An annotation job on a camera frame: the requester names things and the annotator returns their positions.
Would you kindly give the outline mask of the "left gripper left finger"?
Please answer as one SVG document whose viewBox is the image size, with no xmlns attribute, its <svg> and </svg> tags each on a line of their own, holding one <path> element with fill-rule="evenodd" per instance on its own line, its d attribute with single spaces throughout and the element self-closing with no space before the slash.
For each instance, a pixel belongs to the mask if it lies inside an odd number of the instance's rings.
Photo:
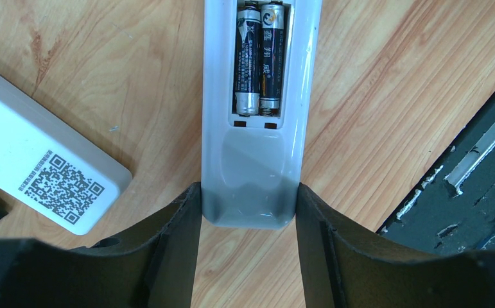
<svg viewBox="0 0 495 308">
<path fill-rule="evenodd" d="M 91 247 L 0 239 L 0 307 L 189 307 L 201 203 L 195 182 L 169 205 Z"/>
</svg>

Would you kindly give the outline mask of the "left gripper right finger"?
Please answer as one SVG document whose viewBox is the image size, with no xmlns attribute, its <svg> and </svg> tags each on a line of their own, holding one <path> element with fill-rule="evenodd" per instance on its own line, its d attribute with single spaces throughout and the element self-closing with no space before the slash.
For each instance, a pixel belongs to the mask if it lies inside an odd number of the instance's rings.
<svg viewBox="0 0 495 308">
<path fill-rule="evenodd" d="M 307 307 L 495 307 L 495 250 L 415 250 L 363 227 L 305 184 L 296 230 Z"/>
</svg>

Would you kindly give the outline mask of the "white remote with batteries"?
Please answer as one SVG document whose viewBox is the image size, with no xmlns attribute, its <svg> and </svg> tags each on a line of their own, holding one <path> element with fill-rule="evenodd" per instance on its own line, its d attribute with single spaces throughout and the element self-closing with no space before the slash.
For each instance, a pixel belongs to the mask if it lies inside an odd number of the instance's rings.
<svg viewBox="0 0 495 308">
<path fill-rule="evenodd" d="M 322 10 L 321 1 L 284 6 L 280 108 L 236 113 L 236 17 L 247 1 L 206 1 L 202 112 L 202 212 L 212 224 L 281 228 L 295 213 Z M 261 6 L 272 1 L 254 1 Z"/>
</svg>

